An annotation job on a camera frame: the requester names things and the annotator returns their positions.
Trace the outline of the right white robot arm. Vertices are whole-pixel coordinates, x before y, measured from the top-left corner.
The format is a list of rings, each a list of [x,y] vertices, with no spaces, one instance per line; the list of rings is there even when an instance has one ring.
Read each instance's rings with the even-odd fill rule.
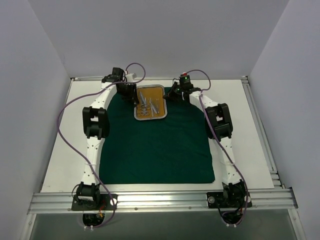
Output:
[[[240,197],[247,200],[249,198],[248,187],[234,160],[233,123],[229,106],[206,96],[203,89],[191,83],[187,72],[182,73],[178,80],[172,81],[172,87],[163,98],[170,101],[187,102],[203,112],[206,134],[218,148],[223,203],[232,207],[240,201]]]

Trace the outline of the green surgical cloth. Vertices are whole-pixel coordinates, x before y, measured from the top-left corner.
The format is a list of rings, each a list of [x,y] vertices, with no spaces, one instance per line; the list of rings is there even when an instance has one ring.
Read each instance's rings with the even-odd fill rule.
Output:
[[[133,105],[115,95],[110,133],[101,151],[104,184],[207,184],[215,181],[205,117],[197,107],[168,101],[167,116],[136,120]]]

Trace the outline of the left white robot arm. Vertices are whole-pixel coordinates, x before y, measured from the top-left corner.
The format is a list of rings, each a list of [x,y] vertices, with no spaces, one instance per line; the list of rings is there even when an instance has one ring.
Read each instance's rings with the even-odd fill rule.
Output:
[[[75,201],[83,202],[90,210],[97,209],[101,203],[100,186],[103,183],[99,178],[99,167],[102,148],[110,134],[108,106],[116,94],[134,104],[138,103],[136,77],[135,73],[129,73],[127,69],[114,67],[111,74],[102,78],[100,91],[79,97],[96,97],[90,106],[82,109],[86,154],[80,153],[80,156],[85,160],[85,167],[75,193]]]

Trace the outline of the steel tray with orange liner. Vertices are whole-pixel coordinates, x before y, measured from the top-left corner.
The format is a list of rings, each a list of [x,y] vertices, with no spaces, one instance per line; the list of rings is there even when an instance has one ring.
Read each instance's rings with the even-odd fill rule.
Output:
[[[136,114],[137,107],[135,107],[133,112],[134,118],[138,121],[164,119],[168,114],[167,103],[166,103],[166,100],[163,99],[163,95],[165,94],[165,88],[159,84],[139,86],[137,88],[137,96],[139,98],[138,105],[141,104],[140,92],[143,93],[148,105],[150,105],[149,98],[151,98],[153,104],[157,107],[156,99],[159,99],[160,111],[159,111],[159,114],[156,114],[154,117],[152,117],[152,112],[150,109],[150,114],[148,116],[137,117],[137,114]]]

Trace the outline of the steel tweezers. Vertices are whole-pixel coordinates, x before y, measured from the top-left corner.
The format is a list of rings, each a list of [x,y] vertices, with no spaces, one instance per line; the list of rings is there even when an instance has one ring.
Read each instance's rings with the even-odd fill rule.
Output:
[[[153,103],[151,98],[149,98],[149,105],[150,105],[150,109],[151,109],[151,116],[154,117],[155,115],[158,114],[158,109],[154,105],[154,103]]]

